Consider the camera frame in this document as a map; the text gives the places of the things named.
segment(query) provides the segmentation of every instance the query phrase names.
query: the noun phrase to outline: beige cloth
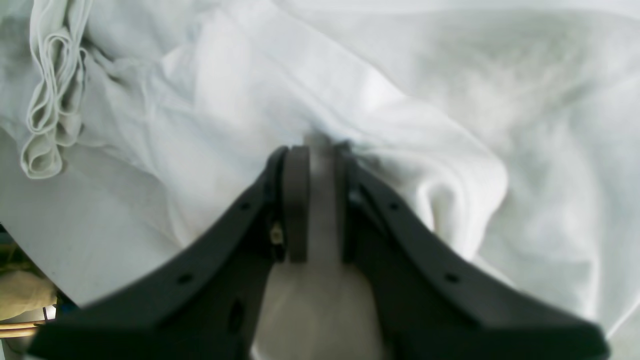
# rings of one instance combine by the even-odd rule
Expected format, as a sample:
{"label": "beige cloth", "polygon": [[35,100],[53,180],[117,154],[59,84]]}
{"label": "beige cloth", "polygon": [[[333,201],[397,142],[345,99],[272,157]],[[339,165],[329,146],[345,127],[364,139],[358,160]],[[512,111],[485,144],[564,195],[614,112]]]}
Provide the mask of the beige cloth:
{"label": "beige cloth", "polygon": [[56,288],[49,280],[24,271],[0,276],[0,320],[55,303]]}

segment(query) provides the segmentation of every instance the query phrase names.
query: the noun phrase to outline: black plastic part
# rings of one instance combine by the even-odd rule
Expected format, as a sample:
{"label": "black plastic part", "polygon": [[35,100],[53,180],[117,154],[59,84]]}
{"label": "black plastic part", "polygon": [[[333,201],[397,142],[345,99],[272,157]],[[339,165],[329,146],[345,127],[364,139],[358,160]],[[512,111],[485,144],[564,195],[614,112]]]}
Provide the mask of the black plastic part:
{"label": "black plastic part", "polygon": [[457,256],[336,147],[343,260],[371,283],[393,359],[601,360],[595,324],[515,292]]}
{"label": "black plastic part", "polygon": [[292,263],[307,260],[310,173],[309,148],[291,148],[282,171],[282,209],[289,261]]}
{"label": "black plastic part", "polygon": [[287,148],[198,241],[132,286],[39,330],[44,359],[247,359],[277,254]]}

